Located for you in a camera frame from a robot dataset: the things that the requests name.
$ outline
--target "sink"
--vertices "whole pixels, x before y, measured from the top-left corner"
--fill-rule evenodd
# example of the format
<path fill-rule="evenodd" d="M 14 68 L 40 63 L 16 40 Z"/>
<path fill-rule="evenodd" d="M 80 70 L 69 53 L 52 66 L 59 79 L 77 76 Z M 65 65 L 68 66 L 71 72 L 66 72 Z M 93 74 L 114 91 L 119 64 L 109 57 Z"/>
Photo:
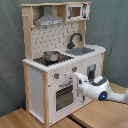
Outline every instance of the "sink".
<path fill-rule="evenodd" d="M 94 52 L 94 51 L 95 50 L 91 49 L 91 48 L 77 47 L 77 48 L 74 48 L 74 49 L 68 49 L 68 50 L 65 51 L 65 53 L 72 54 L 72 55 L 75 55 L 75 56 L 82 56 L 84 54 L 88 54 L 88 53 Z"/>

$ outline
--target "oven window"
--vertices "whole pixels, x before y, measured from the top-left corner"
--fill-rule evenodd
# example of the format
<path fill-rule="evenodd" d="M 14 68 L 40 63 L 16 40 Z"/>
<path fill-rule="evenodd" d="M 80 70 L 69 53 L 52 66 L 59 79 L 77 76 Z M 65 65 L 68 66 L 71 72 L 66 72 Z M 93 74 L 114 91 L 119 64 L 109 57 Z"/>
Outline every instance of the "oven window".
<path fill-rule="evenodd" d="M 73 103 L 73 85 L 56 92 L 56 111 Z"/>
<path fill-rule="evenodd" d="M 87 74 L 89 82 L 95 79 L 96 64 L 87 67 Z"/>

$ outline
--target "pot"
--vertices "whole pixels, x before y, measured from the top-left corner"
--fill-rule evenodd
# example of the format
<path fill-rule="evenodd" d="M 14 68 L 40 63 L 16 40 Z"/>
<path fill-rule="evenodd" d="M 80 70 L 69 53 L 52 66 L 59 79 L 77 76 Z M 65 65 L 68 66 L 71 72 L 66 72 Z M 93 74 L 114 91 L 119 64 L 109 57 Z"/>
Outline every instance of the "pot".
<path fill-rule="evenodd" d="M 47 51 L 44 52 L 44 59 L 46 61 L 57 61 L 59 59 L 60 53 L 58 51 Z"/>

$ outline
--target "faucet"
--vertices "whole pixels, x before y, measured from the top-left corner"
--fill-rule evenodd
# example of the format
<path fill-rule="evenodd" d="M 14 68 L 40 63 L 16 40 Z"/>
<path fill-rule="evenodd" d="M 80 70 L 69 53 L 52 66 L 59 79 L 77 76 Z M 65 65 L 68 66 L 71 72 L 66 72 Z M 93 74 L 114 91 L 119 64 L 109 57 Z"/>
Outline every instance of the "faucet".
<path fill-rule="evenodd" d="M 70 38 L 70 43 L 67 45 L 68 49 L 72 49 L 73 47 L 75 47 L 75 44 L 73 44 L 72 39 L 75 35 L 79 35 L 80 36 L 80 41 L 82 41 L 82 35 L 80 33 L 74 33 L 71 38 Z"/>

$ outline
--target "oven handle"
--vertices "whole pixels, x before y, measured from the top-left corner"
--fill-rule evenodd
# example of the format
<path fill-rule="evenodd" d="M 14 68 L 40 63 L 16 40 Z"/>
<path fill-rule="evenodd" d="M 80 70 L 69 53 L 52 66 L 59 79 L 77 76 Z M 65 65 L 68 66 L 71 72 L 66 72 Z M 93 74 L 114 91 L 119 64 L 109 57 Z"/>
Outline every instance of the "oven handle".
<path fill-rule="evenodd" d="M 73 82 L 73 81 L 71 80 L 71 81 L 69 81 L 69 82 L 66 83 L 66 84 L 61 84 L 61 85 L 59 85 L 59 87 L 67 87 L 67 86 L 70 85 L 72 82 Z"/>
<path fill-rule="evenodd" d="M 70 11 L 70 16 L 68 16 L 68 19 L 71 19 L 71 17 L 72 17 L 72 7 L 68 7 L 68 10 Z"/>

